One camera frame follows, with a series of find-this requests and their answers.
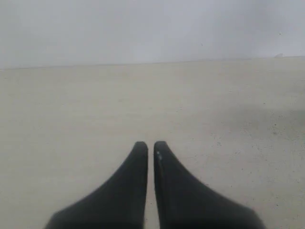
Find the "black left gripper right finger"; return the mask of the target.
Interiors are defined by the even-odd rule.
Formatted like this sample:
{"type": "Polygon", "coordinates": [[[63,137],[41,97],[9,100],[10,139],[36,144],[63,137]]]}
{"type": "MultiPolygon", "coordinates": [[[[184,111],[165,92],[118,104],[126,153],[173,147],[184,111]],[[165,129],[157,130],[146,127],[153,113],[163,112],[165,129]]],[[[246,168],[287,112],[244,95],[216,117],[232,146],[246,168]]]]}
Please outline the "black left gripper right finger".
{"type": "Polygon", "coordinates": [[[165,141],[154,144],[153,160],[160,228],[265,228],[252,209],[215,192],[193,176],[165,141]]]}

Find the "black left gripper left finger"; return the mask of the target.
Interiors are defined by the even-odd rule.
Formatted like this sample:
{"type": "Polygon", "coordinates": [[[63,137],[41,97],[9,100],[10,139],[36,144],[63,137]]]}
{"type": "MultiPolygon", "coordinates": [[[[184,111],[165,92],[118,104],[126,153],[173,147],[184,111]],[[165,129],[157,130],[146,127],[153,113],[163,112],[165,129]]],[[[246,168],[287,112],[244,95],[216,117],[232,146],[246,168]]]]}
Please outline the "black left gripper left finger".
{"type": "Polygon", "coordinates": [[[76,203],[53,214],[47,229],[142,229],[148,147],[136,142],[116,172],[76,203]]]}

